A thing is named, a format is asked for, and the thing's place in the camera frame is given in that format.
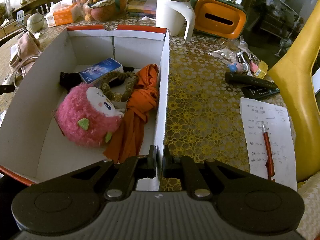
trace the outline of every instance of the pink bag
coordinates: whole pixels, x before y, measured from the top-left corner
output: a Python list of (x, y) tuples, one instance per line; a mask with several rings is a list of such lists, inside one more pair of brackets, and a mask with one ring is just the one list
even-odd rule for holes
[(41, 54), (39, 46), (39, 41), (29, 31), (24, 33), (21, 38), (18, 39), (17, 44), (11, 48), (15, 51), (14, 56), (9, 64), (12, 70), (12, 75), (5, 79), (7, 84), (14, 83), (15, 87), (17, 87), (15, 83), (15, 77), (17, 73), (21, 71), (22, 76), (26, 76), (36, 59)]

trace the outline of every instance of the screw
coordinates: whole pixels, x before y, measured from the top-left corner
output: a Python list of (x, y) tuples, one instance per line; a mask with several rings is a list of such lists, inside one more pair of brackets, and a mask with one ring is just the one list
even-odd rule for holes
[(182, 158), (182, 155), (180, 155), (180, 154), (174, 155), (173, 156), (173, 162), (174, 163), (180, 163), (181, 162), (181, 158)]
[(211, 193), (209, 190), (205, 189), (205, 188), (199, 188), (195, 190), (195, 195), (197, 197), (207, 197), (209, 196)]
[(109, 189), (107, 191), (107, 196), (109, 198), (116, 198), (116, 197), (120, 197), (122, 195), (122, 191), (119, 189)]

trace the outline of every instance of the small figurine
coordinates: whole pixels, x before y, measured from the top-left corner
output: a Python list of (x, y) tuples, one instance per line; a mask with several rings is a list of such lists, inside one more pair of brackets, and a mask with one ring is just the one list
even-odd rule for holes
[(233, 62), (232, 64), (228, 65), (228, 68), (230, 69), (231, 72), (238, 72), (242, 73), (244, 71), (244, 67), (240, 62)]

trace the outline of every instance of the red pen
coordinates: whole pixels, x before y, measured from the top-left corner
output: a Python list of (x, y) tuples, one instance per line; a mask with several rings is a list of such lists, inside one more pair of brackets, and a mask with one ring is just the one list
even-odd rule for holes
[(266, 144), (267, 155), (268, 155), (268, 160), (266, 162), (266, 167), (268, 170), (268, 180), (271, 180), (271, 178), (275, 175), (275, 168), (273, 166), (273, 160), (272, 160), (271, 145), (270, 145), (270, 140), (269, 140), (267, 129), (264, 126), (263, 122), (261, 122), (261, 128), (262, 128), (263, 138), (264, 138), (264, 142)]

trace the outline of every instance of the tissue package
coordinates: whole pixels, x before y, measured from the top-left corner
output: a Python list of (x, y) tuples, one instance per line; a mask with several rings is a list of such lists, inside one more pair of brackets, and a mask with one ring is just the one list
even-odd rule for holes
[(81, 14), (81, 7), (77, 4), (65, 6), (63, 8), (50, 11), (46, 15), (49, 27), (75, 22)]

